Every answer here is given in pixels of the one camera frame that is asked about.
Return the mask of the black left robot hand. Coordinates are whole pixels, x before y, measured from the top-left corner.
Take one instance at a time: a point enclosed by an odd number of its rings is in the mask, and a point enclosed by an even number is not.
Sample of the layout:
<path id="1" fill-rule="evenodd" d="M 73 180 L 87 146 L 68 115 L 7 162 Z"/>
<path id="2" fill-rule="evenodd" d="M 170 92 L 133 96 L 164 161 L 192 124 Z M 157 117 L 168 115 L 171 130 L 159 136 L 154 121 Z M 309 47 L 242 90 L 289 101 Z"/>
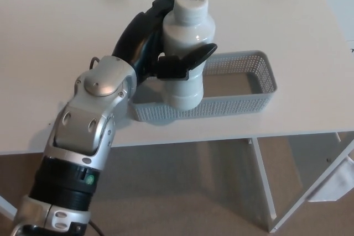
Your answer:
<path id="1" fill-rule="evenodd" d="M 184 57 L 162 56 L 163 19 L 173 9 L 174 0 L 155 0 L 146 12 L 138 13 L 119 38 L 112 56 L 118 57 L 135 70 L 137 84 L 149 77 L 164 81 L 185 81 L 189 71 L 204 63 L 217 49 L 215 43 L 204 44 Z"/>

